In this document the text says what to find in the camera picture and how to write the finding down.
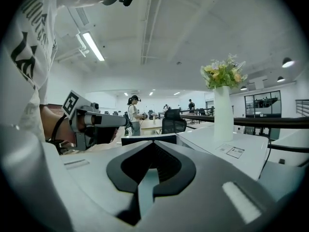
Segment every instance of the black fisheye border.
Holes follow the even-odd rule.
[[[22,0],[0,0],[1,5],[1,20],[0,20],[0,40],[6,32],[9,22],[11,21],[15,11],[17,10],[20,2]],[[283,0],[284,3],[289,7],[291,12],[294,14],[296,21],[299,23],[303,33],[309,40],[309,20],[308,20],[308,0]],[[5,186],[5,178],[0,172],[0,182],[1,186]],[[308,205],[309,205],[309,172],[306,170],[305,177],[289,203],[285,206],[280,214],[272,220],[266,228],[263,228],[264,231],[275,231],[275,230],[286,230],[293,229],[294,231],[301,231],[303,228],[308,226]],[[6,202],[13,197],[10,190],[2,190],[2,200],[4,200],[4,205],[1,206],[2,209],[2,220],[4,228],[10,228],[11,231],[14,228],[27,229],[27,228],[38,228],[38,224],[31,218],[30,215],[25,216],[26,210],[23,209],[20,202],[16,199],[13,202]],[[248,228],[248,231],[256,231],[254,228]]]

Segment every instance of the white t-shirt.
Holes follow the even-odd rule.
[[[18,68],[34,89],[19,122],[22,130],[45,141],[40,104],[47,104],[47,77],[57,50],[54,23],[56,0],[24,0],[3,38],[1,65]]]
[[[130,121],[131,122],[139,122],[139,119],[135,118],[133,116],[133,114],[137,114],[138,113],[138,110],[136,109],[135,105],[130,105],[128,111],[129,111],[128,113],[129,113]]]

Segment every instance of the flower bouquet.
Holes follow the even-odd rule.
[[[241,74],[241,67],[245,62],[235,62],[236,57],[229,54],[225,61],[212,60],[211,65],[201,67],[201,74],[207,88],[213,89],[214,92],[214,140],[216,142],[233,140],[234,117],[229,88],[238,87],[247,79],[247,75]]]

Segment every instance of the pants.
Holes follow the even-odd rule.
[[[140,122],[132,122],[132,136],[140,136]]]

